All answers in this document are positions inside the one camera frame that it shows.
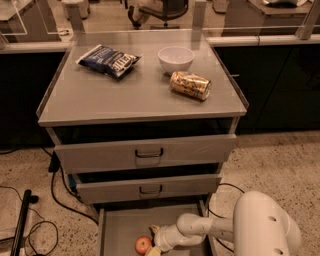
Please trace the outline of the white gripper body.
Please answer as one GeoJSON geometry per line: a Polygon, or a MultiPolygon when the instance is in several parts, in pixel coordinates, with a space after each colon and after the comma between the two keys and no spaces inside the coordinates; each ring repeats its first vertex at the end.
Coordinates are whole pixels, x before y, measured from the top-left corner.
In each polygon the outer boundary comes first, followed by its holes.
{"type": "Polygon", "coordinates": [[[196,246],[205,239],[204,235],[184,235],[176,225],[161,226],[160,230],[153,234],[153,241],[161,252],[168,252],[177,246],[196,246]]]}

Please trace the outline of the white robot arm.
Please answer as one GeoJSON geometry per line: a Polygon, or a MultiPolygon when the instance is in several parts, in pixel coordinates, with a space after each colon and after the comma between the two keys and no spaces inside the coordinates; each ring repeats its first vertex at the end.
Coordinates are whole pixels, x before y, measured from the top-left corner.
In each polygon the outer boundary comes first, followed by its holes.
{"type": "Polygon", "coordinates": [[[152,227],[154,245],[145,256],[160,256],[177,246],[195,246],[208,236],[234,245],[234,256],[296,256],[301,231],[270,196],[249,191],[237,200],[231,218],[184,213],[172,225],[152,227]]]}

